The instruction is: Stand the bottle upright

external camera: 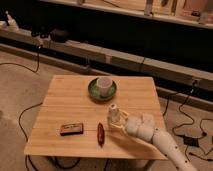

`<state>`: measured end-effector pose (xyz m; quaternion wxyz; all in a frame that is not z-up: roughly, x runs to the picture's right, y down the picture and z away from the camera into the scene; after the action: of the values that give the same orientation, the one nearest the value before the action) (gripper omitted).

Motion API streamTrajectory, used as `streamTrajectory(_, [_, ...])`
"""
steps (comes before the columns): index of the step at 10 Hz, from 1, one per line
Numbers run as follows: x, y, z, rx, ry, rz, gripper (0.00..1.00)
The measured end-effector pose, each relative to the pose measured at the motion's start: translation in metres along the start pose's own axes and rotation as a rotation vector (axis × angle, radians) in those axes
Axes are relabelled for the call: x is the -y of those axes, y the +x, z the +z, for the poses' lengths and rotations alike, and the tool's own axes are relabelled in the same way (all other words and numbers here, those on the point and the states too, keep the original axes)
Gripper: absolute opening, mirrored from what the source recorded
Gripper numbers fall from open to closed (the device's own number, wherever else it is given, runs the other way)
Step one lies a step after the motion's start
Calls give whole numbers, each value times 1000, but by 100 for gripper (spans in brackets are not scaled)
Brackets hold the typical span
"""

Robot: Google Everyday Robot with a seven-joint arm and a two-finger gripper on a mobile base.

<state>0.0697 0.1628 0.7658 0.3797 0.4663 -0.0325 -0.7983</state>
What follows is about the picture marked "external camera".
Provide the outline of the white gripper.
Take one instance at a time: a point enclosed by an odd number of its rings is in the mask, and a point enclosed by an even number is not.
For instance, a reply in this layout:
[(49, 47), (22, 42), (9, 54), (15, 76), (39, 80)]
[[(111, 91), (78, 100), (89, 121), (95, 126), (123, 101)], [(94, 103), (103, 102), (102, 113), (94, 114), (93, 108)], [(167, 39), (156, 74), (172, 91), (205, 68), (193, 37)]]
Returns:
[(109, 126), (119, 129), (135, 138), (141, 140), (151, 140), (154, 135), (154, 117), (151, 114), (143, 114), (140, 117), (130, 115), (123, 110), (119, 110), (119, 116), (126, 120), (124, 125), (109, 123)]

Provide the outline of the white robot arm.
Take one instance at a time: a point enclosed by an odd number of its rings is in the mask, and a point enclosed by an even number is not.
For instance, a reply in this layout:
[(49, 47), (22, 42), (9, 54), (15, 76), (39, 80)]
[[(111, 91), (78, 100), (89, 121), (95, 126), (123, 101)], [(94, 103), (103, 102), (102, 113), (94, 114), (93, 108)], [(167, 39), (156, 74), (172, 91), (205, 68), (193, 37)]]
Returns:
[(155, 126), (151, 114), (134, 116), (120, 109), (110, 109), (107, 119), (111, 127), (152, 144), (177, 167), (178, 171), (198, 171), (182, 154), (171, 134)]

